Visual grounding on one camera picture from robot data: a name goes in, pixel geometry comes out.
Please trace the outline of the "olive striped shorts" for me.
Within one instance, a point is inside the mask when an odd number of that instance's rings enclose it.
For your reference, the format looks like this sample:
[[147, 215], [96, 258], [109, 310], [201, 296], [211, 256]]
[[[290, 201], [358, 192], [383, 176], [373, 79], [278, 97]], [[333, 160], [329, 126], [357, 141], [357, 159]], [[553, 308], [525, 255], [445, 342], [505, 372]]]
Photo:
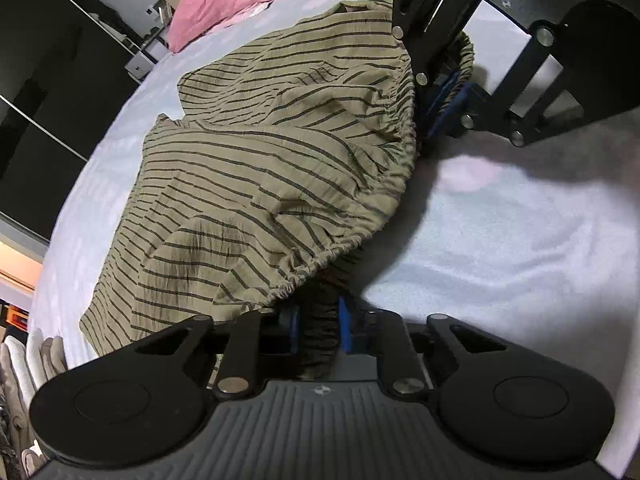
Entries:
[[323, 375], [337, 297], [416, 164], [410, 58], [390, 0], [343, 1], [178, 83], [79, 327], [98, 356], [205, 314], [292, 298], [298, 370]]

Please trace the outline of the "folded clothes stack near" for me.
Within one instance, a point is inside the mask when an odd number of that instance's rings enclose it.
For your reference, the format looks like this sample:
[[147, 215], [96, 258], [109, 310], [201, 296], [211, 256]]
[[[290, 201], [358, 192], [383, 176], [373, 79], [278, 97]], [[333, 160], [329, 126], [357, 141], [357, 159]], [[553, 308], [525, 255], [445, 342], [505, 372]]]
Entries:
[[1, 343], [1, 478], [27, 479], [47, 461], [32, 429], [29, 408], [36, 392], [66, 372], [61, 336], [44, 339], [40, 330], [23, 344], [14, 336]]

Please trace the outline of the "polka dot bed sheet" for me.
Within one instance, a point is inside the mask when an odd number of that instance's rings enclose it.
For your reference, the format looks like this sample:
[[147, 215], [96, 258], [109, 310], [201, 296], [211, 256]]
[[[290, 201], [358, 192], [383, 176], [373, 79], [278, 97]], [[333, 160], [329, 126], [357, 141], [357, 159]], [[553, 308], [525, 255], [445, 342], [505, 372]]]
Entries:
[[[278, 0], [163, 58], [124, 105], [58, 215], [29, 324], [94, 356], [79, 328], [160, 114], [182, 116], [179, 78], [342, 0]], [[372, 240], [355, 292], [422, 321], [444, 312], [598, 378], [616, 404], [600, 454], [614, 476], [639, 442], [639, 115], [527, 148], [486, 132], [422, 159]]]

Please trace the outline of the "light pink pillow under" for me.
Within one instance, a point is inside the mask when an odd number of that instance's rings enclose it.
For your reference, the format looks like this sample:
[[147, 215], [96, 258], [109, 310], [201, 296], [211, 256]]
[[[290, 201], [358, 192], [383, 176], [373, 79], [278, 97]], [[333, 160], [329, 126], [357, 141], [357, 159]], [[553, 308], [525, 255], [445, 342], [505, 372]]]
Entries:
[[251, 4], [250, 6], [247, 6], [246, 8], [239, 10], [239, 12], [236, 12], [235, 14], [230, 16], [230, 18], [225, 18], [221, 22], [217, 23], [211, 29], [209, 29], [208, 32], [210, 34], [213, 34], [217, 30], [225, 29], [232, 25], [241, 23], [242, 21], [248, 20], [249, 18], [252, 18], [255, 15], [261, 14], [262, 12], [267, 10], [269, 7], [270, 7], [270, 2], [260, 2], [260, 3]]

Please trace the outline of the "white bedside table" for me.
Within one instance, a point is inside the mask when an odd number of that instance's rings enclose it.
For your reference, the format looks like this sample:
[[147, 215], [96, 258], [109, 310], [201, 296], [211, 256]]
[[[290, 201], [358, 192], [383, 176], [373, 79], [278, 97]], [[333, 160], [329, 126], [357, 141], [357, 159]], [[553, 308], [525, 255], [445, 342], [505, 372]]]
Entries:
[[162, 36], [156, 36], [145, 41], [141, 49], [127, 62], [125, 70], [137, 82], [145, 80], [169, 50]]

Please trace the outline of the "black sliding wardrobe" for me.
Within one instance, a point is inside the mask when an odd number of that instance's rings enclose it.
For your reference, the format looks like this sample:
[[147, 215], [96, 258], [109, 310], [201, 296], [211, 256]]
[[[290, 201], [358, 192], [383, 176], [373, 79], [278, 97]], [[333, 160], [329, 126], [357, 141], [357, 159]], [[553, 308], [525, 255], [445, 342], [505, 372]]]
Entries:
[[1, 212], [44, 240], [137, 83], [70, 0], [1, 0]]

